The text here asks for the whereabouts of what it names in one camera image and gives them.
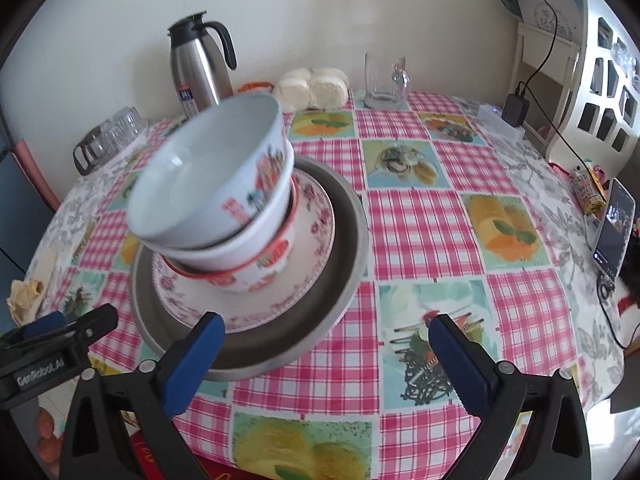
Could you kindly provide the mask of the person's left hand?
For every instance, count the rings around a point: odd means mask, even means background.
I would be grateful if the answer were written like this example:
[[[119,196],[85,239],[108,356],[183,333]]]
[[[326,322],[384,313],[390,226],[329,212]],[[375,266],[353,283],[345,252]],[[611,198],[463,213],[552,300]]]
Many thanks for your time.
[[[39,409],[36,423],[39,434],[37,443],[38,455],[43,463],[48,465],[51,471],[56,474],[58,466],[60,466],[62,439],[55,435],[54,419],[44,408]]]

